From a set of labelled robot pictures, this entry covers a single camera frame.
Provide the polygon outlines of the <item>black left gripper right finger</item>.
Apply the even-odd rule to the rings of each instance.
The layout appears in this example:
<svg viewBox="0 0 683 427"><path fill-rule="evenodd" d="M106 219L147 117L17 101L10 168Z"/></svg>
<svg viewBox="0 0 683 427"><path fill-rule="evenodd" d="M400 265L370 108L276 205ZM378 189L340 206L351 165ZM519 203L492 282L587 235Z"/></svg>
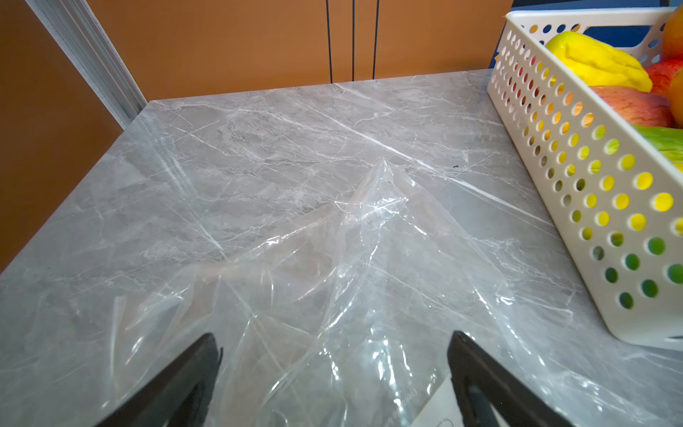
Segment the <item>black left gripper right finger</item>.
<svg viewBox="0 0 683 427"><path fill-rule="evenodd" d="M462 331L452 335L448 365L465 426L572 425Z"/></svg>

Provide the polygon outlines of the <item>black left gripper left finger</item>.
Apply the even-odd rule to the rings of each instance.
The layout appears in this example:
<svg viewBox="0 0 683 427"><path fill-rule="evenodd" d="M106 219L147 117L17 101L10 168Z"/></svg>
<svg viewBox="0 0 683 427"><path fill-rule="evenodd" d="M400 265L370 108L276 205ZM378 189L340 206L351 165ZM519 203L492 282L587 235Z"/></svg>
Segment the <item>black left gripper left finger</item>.
<svg viewBox="0 0 683 427"><path fill-rule="evenodd" d="M204 425L222 357L215 336L203 334L99 425Z"/></svg>

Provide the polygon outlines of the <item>clear zip-top bag blue zipper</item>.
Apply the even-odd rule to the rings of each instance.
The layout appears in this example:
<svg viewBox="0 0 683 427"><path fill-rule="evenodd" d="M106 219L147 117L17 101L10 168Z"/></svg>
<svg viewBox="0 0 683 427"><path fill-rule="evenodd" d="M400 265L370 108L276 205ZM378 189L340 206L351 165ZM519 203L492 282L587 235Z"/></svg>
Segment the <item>clear zip-top bag blue zipper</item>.
<svg viewBox="0 0 683 427"><path fill-rule="evenodd" d="M491 238L386 161L229 261L117 298L104 407L209 334L207 426L460 426L457 331L573 426L682 423L681 355L613 338L560 243Z"/></svg>

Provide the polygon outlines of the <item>yellow mango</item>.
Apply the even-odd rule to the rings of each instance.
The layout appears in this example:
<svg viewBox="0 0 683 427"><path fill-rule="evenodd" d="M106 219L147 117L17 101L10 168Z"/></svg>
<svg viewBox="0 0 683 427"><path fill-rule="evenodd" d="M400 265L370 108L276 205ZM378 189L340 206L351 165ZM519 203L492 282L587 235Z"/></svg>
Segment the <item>yellow mango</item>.
<svg viewBox="0 0 683 427"><path fill-rule="evenodd" d="M636 58L592 37L564 32L545 47L588 86L630 87L644 93L653 88Z"/></svg>

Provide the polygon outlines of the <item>green mango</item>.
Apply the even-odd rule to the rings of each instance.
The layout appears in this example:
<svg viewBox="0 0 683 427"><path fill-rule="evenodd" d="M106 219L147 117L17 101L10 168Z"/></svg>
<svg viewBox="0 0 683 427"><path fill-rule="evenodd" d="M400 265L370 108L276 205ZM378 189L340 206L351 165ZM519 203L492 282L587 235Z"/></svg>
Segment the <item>green mango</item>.
<svg viewBox="0 0 683 427"><path fill-rule="evenodd" d="M682 130L658 126L634 128L680 171L683 171Z"/></svg>

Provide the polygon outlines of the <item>red apple-like mango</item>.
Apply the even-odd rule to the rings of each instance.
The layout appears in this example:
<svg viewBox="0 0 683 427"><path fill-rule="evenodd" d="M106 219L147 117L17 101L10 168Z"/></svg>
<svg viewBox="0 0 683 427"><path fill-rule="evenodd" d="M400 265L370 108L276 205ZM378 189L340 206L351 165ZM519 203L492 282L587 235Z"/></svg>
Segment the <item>red apple-like mango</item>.
<svg viewBox="0 0 683 427"><path fill-rule="evenodd" d="M594 86L592 90L632 126L678 127L664 95L626 86Z"/></svg>

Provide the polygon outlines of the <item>white perforated plastic basket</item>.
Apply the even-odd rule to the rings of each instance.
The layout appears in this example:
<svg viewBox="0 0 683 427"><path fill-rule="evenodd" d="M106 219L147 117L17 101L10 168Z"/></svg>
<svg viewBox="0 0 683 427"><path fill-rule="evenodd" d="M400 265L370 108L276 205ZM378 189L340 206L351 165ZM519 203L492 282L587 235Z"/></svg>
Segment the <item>white perforated plastic basket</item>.
<svg viewBox="0 0 683 427"><path fill-rule="evenodd" d="M609 331L682 348L682 175L547 50L557 35L644 27L662 50L669 7L510 12L487 92Z"/></svg>

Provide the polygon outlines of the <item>aluminium corner post left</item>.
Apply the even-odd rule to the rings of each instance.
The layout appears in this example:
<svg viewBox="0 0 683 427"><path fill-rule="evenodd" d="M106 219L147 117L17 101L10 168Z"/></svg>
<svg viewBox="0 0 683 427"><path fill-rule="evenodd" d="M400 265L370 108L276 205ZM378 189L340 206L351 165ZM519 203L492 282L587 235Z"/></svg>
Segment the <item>aluminium corner post left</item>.
<svg viewBox="0 0 683 427"><path fill-rule="evenodd" d="M85 0L28 0L27 5L119 126L126 129L147 100Z"/></svg>

